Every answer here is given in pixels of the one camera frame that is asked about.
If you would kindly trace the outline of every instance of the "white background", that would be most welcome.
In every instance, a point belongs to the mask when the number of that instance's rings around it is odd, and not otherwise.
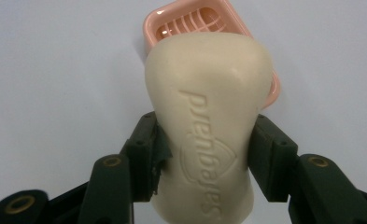
[[[52,199],[88,181],[152,110],[142,22],[169,1],[0,1],[0,200]],[[263,111],[299,153],[334,160],[367,191],[367,0],[232,0],[273,56],[282,92]],[[245,223],[289,223],[255,181]],[[162,223],[149,203],[136,223]]]

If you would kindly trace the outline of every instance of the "soap bar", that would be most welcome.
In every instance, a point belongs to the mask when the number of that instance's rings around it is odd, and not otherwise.
[[[244,35],[175,35],[150,52],[148,95],[173,154],[152,197],[166,222],[233,224],[249,215],[247,147],[272,77],[268,52]]]

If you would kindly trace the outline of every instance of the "white wall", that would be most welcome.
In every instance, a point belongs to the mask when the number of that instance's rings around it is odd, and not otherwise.
[[[169,1],[0,2],[0,200],[50,198],[86,182],[152,110],[142,22]],[[334,160],[367,191],[367,0],[232,0],[274,58],[282,83],[263,113],[299,145]],[[246,223],[289,223],[256,202]],[[149,203],[136,223],[161,223]]]

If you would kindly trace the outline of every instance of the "cream-colored soap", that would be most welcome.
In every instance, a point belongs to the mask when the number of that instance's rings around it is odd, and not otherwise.
[[[148,95],[173,154],[152,197],[166,222],[233,224],[249,215],[247,145],[272,77],[269,54],[244,35],[175,35],[150,52]]]

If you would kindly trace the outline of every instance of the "pink soap dish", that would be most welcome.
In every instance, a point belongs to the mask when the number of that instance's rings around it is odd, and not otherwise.
[[[252,37],[228,0],[176,0],[146,17],[143,24],[146,52],[166,37],[190,32],[225,32]],[[264,108],[271,105],[279,93],[280,83],[274,72]]]

